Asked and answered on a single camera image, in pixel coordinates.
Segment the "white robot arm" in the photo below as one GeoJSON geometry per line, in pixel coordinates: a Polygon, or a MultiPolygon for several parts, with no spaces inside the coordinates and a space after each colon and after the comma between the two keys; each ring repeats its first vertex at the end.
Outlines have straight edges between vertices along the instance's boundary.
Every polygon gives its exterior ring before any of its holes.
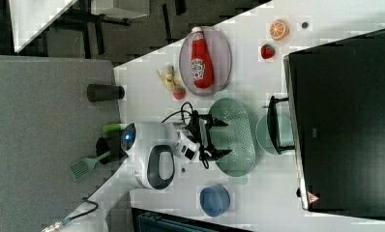
{"type": "Polygon", "coordinates": [[[122,128],[121,149],[128,157],[117,171],[67,217],[42,232],[108,232],[106,216],[133,189],[166,189],[175,176],[175,159],[207,165],[230,153],[217,149],[210,129],[226,122],[194,111],[188,123],[136,122],[122,128]]]}

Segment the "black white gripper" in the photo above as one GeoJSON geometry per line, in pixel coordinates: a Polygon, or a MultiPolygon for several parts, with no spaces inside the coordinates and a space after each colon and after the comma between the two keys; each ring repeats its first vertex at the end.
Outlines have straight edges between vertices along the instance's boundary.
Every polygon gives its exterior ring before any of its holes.
{"type": "MultiPolygon", "coordinates": [[[[196,110],[192,112],[190,121],[177,123],[177,143],[175,156],[182,161],[193,162],[201,149],[209,145],[208,130],[212,127],[227,127],[228,123],[213,117],[211,114],[199,115],[196,110]]],[[[202,155],[204,160],[219,160],[231,153],[231,150],[205,149],[202,155]]]]}

